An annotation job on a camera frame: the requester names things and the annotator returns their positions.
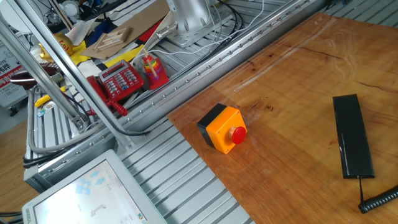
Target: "metal pole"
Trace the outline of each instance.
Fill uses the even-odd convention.
[[[56,0],[49,0],[51,6],[54,8],[55,12],[58,14],[58,16],[61,18],[62,22],[65,24],[68,30],[72,30],[73,25],[69,21],[69,18],[65,13],[63,13],[63,10],[60,9],[60,6],[58,5],[58,2]]]
[[[19,63],[35,78],[37,83],[50,95],[51,99],[64,111],[66,116],[73,121],[78,129],[84,128],[81,114],[64,97],[63,93],[50,79],[49,75],[40,66],[36,59],[25,48],[12,30],[6,25],[0,16],[0,39],[7,48],[14,54]]]
[[[94,109],[96,114],[101,118],[103,123],[109,128],[119,143],[130,148],[134,145],[130,137],[119,133],[117,129],[125,131],[118,120],[113,116],[112,112],[106,106],[105,102],[95,92],[87,79],[69,55],[64,51],[58,40],[50,32],[49,28],[40,20],[27,0],[7,0],[12,8],[17,12],[18,16],[24,21],[30,31],[35,35],[39,42],[44,46],[46,51],[52,57],[55,63],[61,68],[63,73],[72,82],[73,86],[80,92],[87,103]]]

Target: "wooden table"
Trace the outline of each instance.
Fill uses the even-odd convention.
[[[398,29],[316,14],[168,117],[256,223],[398,223],[398,200],[359,212],[343,179],[333,96],[358,94],[376,178],[365,199],[398,184]],[[224,155],[197,121],[241,110],[248,136]]]

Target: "red button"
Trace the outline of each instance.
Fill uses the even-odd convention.
[[[232,142],[235,144],[241,144],[246,137],[246,129],[244,127],[237,127],[232,134]]]

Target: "white cable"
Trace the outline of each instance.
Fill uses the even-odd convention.
[[[102,120],[95,121],[94,123],[92,123],[91,125],[89,125],[89,126],[85,129],[85,131],[84,131],[83,133],[85,133],[92,125],[98,124],[98,123],[100,123],[100,122],[102,122]]]
[[[217,7],[214,5],[213,8],[214,8],[214,10],[217,12],[218,22],[220,22],[220,31],[218,32],[218,37],[217,37],[217,41],[218,41],[218,40],[220,39],[221,33],[222,33],[222,31],[223,31],[223,23],[221,22],[220,12],[218,12]]]
[[[174,52],[174,53],[168,53],[168,52],[164,52],[164,51],[161,51],[161,50],[150,50],[150,51],[148,51],[148,53],[159,52],[159,53],[162,53],[162,54],[165,54],[165,55],[196,54],[196,53],[198,53],[198,52],[201,52],[201,50],[204,49],[204,48],[206,48],[206,47],[209,47],[209,46],[212,46],[212,45],[215,45],[215,44],[219,44],[219,43],[221,43],[222,41],[224,41],[224,40],[226,40],[226,39],[228,39],[228,38],[231,38],[233,35],[237,34],[238,32],[242,32],[242,31],[245,31],[245,30],[249,29],[250,26],[251,26],[251,24],[262,14],[262,12],[264,12],[264,0],[262,0],[262,9],[261,9],[261,12],[250,22],[250,24],[249,24],[246,28],[243,28],[243,29],[241,29],[241,30],[236,31],[236,32],[233,33],[233,34],[230,34],[229,36],[227,36],[227,37],[226,37],[225,39],[223,39],[223,40],[219,40],[219,41],[217,41],[217,42],[213,42],[213,43],[211,43],[211,44],[205,45],[205,46],[199,48],[198,50],[196,50],[196,51],[194,51],[194,52]],[[144,56],[144,55],[145,55],[145,54],[137,55],[137,56],[132,60],[131,63],[134,64],[134,61],[135,61],[138,57],[141,58],[141,57]]]
[[[207,6],[207,11],[209,12],[209,16],[210,16],[211,22],[213,23],[213,27],[214,27],[214,41],[213,42],[217,42],[217,40],[216,40],[216,24],[214,23],[213,16],[211,16],[211,11],[210,11],[210,7],[209,7],[209,4],[208,4],[208,0],[205,0],[205,3],[206,3],[206,6]]]

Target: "gray floor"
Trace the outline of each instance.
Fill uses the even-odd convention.
[[[331,16],[398,27],[398,1],[396,0],[353,0],[345,7],[339,2],[328,10],[325,9],[322,12]]]
[[[27,119],[27,99],[17,103],[16,107],[18,113],[13,117],[10,116],[9,110],[0,108],[0,134],[5,133]]]

